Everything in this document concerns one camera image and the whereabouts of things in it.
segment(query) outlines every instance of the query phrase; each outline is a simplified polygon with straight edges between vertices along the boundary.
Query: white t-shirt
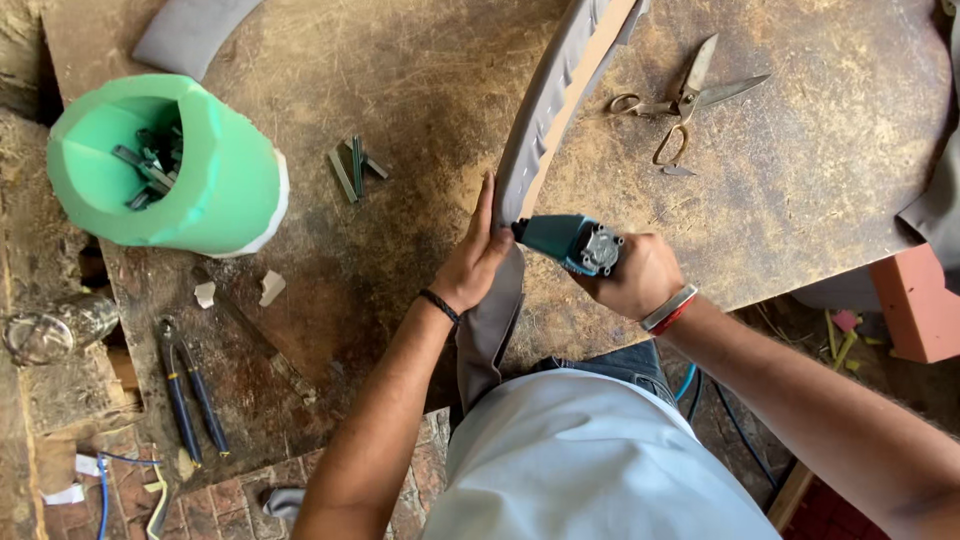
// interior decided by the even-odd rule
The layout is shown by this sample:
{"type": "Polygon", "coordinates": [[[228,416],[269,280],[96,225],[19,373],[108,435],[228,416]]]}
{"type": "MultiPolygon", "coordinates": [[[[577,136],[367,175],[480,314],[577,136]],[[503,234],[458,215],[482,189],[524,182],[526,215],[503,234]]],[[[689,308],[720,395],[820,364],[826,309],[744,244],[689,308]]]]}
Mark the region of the white t-shirt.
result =
{"type": "Polygon", "coordinates": [[[446,474],[422,538],[780,538],[676,409],[583,371],[495,388],[446,474]]]}

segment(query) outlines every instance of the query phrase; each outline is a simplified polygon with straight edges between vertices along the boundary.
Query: wristband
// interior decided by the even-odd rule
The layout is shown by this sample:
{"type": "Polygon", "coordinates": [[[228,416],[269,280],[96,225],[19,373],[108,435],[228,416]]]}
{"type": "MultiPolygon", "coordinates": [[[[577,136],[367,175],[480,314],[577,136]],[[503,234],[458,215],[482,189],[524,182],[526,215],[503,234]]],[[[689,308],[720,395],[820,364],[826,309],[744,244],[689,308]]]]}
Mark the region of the wristband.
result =
{"type": "Polygon", "coordinates": [[[697,294],[697,290],[696,285],[688,283],[670,300],[664,302],[662,306],[654,309],[653,313],[640,321],[640,327],[654,337],[662,334],[690,305],[693,297],[697,294]]]}
{"type": "Polygon", "coordinates": [[[443,298],[437,296],[432,290],[421,289],[420,295],[423,298],[432,302],[434,306],[438,307],[440,311],[445,313],[446,316],[449,317],[451,321],[453,321],[453,326],[457,326],[460,324],[460,315],[457,315],[457,312],[454,311],[453,308],[450,307],[446,302],[444,302],[443,298]]]}

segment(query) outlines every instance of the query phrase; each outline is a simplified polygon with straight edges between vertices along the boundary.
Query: scissors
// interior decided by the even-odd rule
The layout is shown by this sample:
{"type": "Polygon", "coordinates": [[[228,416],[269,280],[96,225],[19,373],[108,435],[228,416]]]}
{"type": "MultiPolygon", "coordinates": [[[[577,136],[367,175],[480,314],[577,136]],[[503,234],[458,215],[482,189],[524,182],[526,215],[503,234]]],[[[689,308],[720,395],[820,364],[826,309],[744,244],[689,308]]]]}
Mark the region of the scissors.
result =
{"type": "Polygon", "coordinates": [[[707,41],[700,46],[700,51],[697,52],[697,56],[686,74],[684,85],[680,87],[680,95],[675,101],[647,104],[641,102],[640,96],[636,94],[621,94],[613,98],[613,101],[610,102],[610,112],[613,114],[628,114],[632,112],[637,116],[641,114],[673,114],[674,116],[680,116],[680,122],[670,128],[670,131],[667,132],[666,137],[663,138],[663,142],[660,143],[660,147],[654,154],[654,165],[678,164],[680,156],[686,152],[687,143],[690,141],[690,132],[687,130],[686,124],[690,121],[690,117],[695,110],[716,105],[770,78],[770,74],[768,73],[740,81],[739,83],[715,86],[703,90],[704,79],[707,77],[710,60],[713,58],[713,51],[716,49],[717,37],[719,36],[719,34],[710,36],[707,41]],[[666,148],[667,143],[670,142],[675,132],[680,132],[684,136],[680,150],[677,151],[677,155],[674,156],[672,160],[662,161],[660,160],[660,154],[663,153],[663,149],[666,148]]]}

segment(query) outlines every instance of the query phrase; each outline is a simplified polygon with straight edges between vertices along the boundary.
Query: workbench surface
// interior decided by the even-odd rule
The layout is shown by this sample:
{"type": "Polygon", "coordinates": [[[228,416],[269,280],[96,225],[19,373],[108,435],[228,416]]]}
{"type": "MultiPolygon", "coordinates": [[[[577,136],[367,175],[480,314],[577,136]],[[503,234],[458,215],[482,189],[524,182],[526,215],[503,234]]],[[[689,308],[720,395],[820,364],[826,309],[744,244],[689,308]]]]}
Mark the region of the workbench surface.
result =
{"type": "MultiPolygon", "coordinates": [[[[148,71],[130,53],[161,4],[54,3],[44,26],[66,103],[148,71]]],[[[290,208],[276,237],[233,260],[104,247],[161,454],[176,460],[180,446],[156,349],[161,312],[177,315],[200,345],[233,448],[220,460],[202,434],[207,466],[192,477],[189,467],[169,467],[174,480],[212,483],[325,442],[417,291],[465,232],[480,175],[496,168],[566,4],[270,0],[231,35],[203,83],[287,157],[290,208]],[[391,177],[368,179],[367,198],[349,205],[326,151],[353,133],[391,177]],[[316,385],[315,404],[303,404],[221,307],[196,305],[197,263],[316,385]],[[287,288],[260,307],[268,268],[287,288]]],[[[569,127],[537,212],[582,212],[620,231],[658,229],[687,278],[726,309],[908,247],[894,215],[923,190],[948,127],[938,6],[654,0],[569,127]],[[715,32],[708,86],[773,77],[697,111],[683,165],[698,176],[665,176],[651,157],[675,118],[614,118],[605,105],[628,91],[665,97],[715,32]]],[[[527,255],[525,287],[508,367],[551,354],[579,359],[643,338],[538,255],[527,255]]],[[[451,344],[431,408],[455,400],[453,358],[451,344]]]]}

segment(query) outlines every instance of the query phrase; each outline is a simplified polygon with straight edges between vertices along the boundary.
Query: man's arm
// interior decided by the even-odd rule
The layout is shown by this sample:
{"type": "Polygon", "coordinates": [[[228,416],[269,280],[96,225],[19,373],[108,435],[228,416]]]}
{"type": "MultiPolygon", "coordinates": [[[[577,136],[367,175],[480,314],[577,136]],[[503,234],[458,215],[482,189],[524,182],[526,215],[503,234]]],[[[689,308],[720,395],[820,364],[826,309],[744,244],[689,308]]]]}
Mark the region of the man's arm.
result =
{"type": "MultiPolygon", "coordinates": [[[[640,320],[684,284],[656,235],[628,235],[612,279],[575,278],[640,320]]],[[[960,445],[922,419],[696,298],[663,334],[728,386],[814,473],[891,536],[960,528],[960,445]]]]}
{"type": "MultiPolygon", "coordinates": [[[[513,243],[491,235],[493,174],[487,173],[467,237],[429,289],[457,313],[490,290],[513,243]]],[[[417,442],[430,374],[453,323],[424,298],[410,307],[307,484],[294,538],[383,538],[417,442]]]]}

